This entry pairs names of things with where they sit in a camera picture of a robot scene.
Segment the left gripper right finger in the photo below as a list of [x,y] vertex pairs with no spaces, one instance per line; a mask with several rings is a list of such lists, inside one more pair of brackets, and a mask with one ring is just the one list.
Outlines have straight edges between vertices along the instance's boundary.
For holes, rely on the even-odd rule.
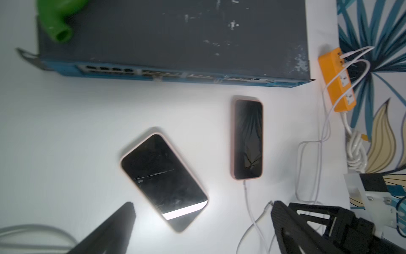
[[271,219],[282,254],[300,254],[302,251],[306,254],[342,253],[281,201],[274,202]]

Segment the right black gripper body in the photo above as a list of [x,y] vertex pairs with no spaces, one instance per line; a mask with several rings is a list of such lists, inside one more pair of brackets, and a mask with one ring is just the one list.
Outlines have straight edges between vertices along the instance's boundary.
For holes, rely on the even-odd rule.
[[346,254],[404,254],[405,249],[374,235],[374,223],[338,207],[323,206],[329,216],[322,237]]

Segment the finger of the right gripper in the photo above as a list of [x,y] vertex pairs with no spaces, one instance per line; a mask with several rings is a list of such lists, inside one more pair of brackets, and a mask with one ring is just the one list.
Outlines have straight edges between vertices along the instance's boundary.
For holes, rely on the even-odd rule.
[[[333,222],[335,221],[336,217],[335,206],[290,203],[288,207],[291,208],[293,211],[295,211],[306,222],[313,222],[329,228],[333,225]],[[317,217],[315,216],[315,214],[328,215],[329,218],[325,219]]]

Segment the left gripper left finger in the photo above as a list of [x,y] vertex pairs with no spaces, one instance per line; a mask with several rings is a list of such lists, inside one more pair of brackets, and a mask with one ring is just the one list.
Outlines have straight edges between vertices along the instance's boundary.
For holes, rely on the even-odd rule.
[[69,253],[125,254],[135,219],[136,213],[133,203],[126,202]]

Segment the phone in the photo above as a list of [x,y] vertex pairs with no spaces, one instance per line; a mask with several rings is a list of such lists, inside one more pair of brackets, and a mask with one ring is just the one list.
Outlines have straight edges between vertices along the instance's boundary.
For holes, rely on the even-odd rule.
[[169,137],[152,127],[123,152],[120,166],[177,233],[202,213],[209,197]]
[[234,96],[231,113],[231,175],[235,180],[263,174],[263,104],[255,97]]

